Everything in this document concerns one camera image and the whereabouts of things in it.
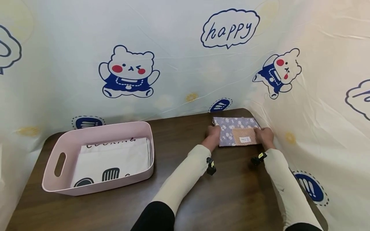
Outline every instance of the brown tabletop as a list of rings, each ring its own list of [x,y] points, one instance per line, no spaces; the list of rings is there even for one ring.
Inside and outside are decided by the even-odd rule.
[[[62,133],[47,139],[7,231],[130,230],[166,178],[205,137],[213,116],[252,117],[245,109],[148,121],[153,131],[154,173],[129,186],[72,197],[42,190],[44,169]],[[175,230],[282,230],[270,178],[250,166],[260,145],[222,147],[212,153],[217,167],[205,174],[182,201]]]

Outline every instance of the basket handle hole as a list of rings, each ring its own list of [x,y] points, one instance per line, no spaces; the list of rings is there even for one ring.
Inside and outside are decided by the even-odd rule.
[[[55,169],[54,169],[54,174],[56,177],[60,177],[60,175],[62,174],[62,169],[64,166],[65,158],[66,158],[65,153],[62,152],[59,155],[57,165],[55,166]]]

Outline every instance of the folded white cloth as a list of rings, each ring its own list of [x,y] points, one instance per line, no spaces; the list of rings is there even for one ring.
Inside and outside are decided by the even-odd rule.
[[[147,138],[81,146],[71,187],[113,180],[149,169],[150,141]]]

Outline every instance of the white curtain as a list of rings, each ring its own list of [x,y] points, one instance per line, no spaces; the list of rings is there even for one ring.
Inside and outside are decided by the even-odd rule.
[[[366,230],[369,10],[0,0],[0,230],[50,135],[240,107],[271,126],[330,230]]]

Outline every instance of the hand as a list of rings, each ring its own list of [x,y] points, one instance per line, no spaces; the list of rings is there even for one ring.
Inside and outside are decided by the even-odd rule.
[[[221,134],[221,128],[220,126],[208,126],[207,128],[207,136],[214,136],[214,137],[218,137],[218,139],[220,139],[220,134]]]
[[[274,133],[270,128],[254,128],[254,131],[256,133],[257,140],[262,144],[265,151],[270,148],[276,149],[273,143]]]
[[[210,152],[218,146],[220,143],[220,126],[208,126],[207,128],[207,138],[203,140],[202,145],[209,149]]]

